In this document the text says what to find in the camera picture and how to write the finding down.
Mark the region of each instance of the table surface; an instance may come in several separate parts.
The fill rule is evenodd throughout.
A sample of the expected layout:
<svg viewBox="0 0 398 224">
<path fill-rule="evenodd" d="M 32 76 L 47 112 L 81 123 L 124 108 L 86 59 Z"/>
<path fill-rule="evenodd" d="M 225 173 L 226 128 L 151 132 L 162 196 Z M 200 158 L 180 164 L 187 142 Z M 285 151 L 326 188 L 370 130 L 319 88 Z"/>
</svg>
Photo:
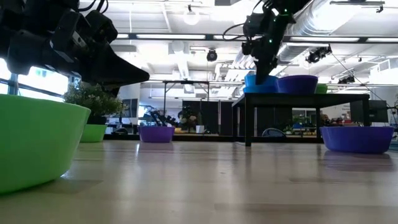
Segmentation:
<svg viewBox="0 0 398 224">
<path fill-rule="evenodd" d="M 232 107 L 244 106 L 246 98 L 252 101 L 254 107 L 325 108 L 354 101 L 368 100 L 369 97 L 368 94 L 292 95 L 285 93 L 245 93 L 232 104 Z"/>
</svg>

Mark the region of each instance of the monitor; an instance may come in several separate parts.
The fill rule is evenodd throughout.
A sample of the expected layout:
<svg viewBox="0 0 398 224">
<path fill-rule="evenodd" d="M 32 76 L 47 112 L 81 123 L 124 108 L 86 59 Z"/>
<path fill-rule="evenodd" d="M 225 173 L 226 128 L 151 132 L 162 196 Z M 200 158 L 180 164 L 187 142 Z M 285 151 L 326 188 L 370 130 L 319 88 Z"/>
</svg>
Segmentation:
<svg viewBox="0 0 398 224">
<path fill-rule="evenodd" d="M 363 102 L 349 104 L 352 122 L 363 122 Z M 385 100 L 369 100 L 369 117 L 371 122 L 388 123 L 387 102 Z"/>
</svg>

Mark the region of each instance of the purple bowl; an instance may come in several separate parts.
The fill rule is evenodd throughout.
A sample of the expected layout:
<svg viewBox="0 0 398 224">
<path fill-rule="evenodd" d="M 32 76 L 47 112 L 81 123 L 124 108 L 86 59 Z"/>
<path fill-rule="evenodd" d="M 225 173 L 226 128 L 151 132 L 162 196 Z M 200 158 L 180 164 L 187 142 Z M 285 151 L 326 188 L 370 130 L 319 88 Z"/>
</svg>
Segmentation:
<svg viewBox="0 0 398 224">
<path fill-rule="evenodd" d="M 322 127 L 325 146 L 335 152 L 385 153 L 391 143 L 393 127 Z"/>
<path fill-rule="evenodd" d="M 143 142 L 170 142 L 174 127 L 143 126 L 139 127 L 139 137 Z"/>
<path fill-rule="evenodd" d="M 318 77 L 313 75 L 292 75 L 278 78 L 276 83 L 279 93 L 314 94 L 317 89 Z"/>
</svg>

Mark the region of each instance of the green plant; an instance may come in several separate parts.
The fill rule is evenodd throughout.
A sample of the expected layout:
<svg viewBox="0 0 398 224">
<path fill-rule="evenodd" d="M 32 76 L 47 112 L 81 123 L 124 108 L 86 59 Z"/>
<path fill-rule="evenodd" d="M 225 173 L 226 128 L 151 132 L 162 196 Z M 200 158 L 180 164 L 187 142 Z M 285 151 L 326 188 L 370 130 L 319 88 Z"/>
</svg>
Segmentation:
<svg viewBox="0 0 398 224">
<path fill-rule="evenodd" d="M 307 124 L 310 121 L 309 117 L 293 115 L 293 124 Z"/>
<path fill-rule="evenodd" d="M 290 131 L 291 133 L 293 132 L 293 127 L 291 127 L 290 125 L 286 126 L 286 128 L 284 129 L 284 132 L 288 132 Z"/>
<path fill-rule="evenodd" d="M 63 99 L 66 103 L 90 109 L 90 116 L 119 114 L 123 110 L 123 103 L 120 99 L 103 91 L 99 85 L 90 85 L 83 82 L 77 85 L 69 85 Z"/>
</svg>

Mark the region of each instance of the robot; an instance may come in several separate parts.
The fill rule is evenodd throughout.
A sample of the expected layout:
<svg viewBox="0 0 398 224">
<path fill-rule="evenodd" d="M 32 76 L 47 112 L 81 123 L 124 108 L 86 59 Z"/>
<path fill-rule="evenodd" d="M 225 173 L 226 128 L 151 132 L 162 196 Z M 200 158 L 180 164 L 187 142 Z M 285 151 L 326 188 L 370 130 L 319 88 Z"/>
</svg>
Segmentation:
<svg viewBox="0 0 398 224">
<path fill-rule="evenodd" d="M 144 82 L 149 74 L 119 58 L 110 47 L 118 32 L 103 15 L 107 0 L 99 0 L 87 16 L 79 0 L 0 1 L 0 58 L 11 73 L 27 75 L 31 66 L 63 75 L 80 76 L 114 95 L 119 87 Z M 106 8 L 101 12 L 106 1 Z M 262 14 L 251 14 L 243 25 L 245 55 L 255 58 L 256 83 L 277 66 L 277 53 L 293 15 L 311 0 L 260 0 Z"/>
<path fill-rule="evenodd" d="M 295 24 L 294 14 L 310 2 L 312 0 L 260 0 L 254 8 L 262 4 L 263 13 L 247 16 L 243 24 L 246 42 L 242 43 L 242 52 L 254 58 L 256 84 L 263 83 L 276 68 L 277 54 L 287 26 Z"/>
<path fill-rule="evenodd" d="M 118 32 L 103 15 L 108 0 L 79 8 L 79 0 L 0 1 L 0 58 L 11 73 L 27 75 L 31 66 L 81 77 L 118 94 L 123 85 L 144 82 L 149 74 L 119 58 L 109 45 Z"/>
</svg>

